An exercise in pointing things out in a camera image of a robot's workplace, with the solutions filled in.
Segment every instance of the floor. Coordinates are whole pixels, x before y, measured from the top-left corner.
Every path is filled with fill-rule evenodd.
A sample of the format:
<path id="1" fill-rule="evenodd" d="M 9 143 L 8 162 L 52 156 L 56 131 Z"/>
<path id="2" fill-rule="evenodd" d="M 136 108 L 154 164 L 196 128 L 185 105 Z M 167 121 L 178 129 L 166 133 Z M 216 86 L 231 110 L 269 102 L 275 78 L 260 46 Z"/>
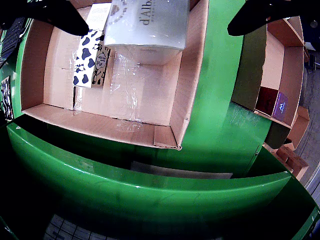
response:
<path id="1" fill-rule="evenodd" d="M 320 63 L 320 52 L 309 51 Z M 306 185 L 320 162 L 320 69 L 304 69 L 299 105 L 309 111 L 310 123 L 295 153 L 301 156 L 309 168 L 301 179 Z"/>

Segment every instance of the cow print carton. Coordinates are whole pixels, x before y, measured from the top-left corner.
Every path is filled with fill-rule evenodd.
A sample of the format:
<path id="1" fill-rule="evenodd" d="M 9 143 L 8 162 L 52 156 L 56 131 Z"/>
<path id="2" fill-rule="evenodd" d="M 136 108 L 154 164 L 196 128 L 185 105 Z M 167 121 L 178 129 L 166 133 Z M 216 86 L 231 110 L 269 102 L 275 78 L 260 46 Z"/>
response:
<path id="1" fill-rule="evenodd" d="M 74 63 L 73 86 L 91 88 L 104 84 L 110 49 L 104 46 L 104 27 L 111 3 L 93 4 L 86 23 L 89 33 L 81 37 Z"/>
<path id="2" fill-rule="evenodd" d="M 140 64 L 162 66 L 186 48 L 189 0 L 112 0 L 104 44 Z"/>

